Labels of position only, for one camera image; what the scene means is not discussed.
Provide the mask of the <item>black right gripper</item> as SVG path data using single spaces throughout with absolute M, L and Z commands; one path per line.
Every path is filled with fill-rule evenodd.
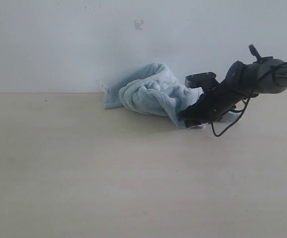
M 185 127 L 205 127 L 207 123 L 221 120 L 243 99 L 242 94 L 225 82 L 212 90 L 202 91 L 194 104 L 177 114 L 178 119 L 184 119 Z

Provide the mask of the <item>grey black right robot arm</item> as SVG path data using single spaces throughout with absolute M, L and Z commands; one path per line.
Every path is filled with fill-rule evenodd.
M 287 61 L 273 56 L 262 57 L 254 45 L 250 53 L 256 58 L 251 64 L 234 62 L 222 82 L 213 72 L 190 74 L 187 88 L 200 88 L 197 101 L 178 113 L 187 127 L 219 121 L 228 113 L 239 113 L 236 104 L 260 94 L 279 94 L 287 89 Z

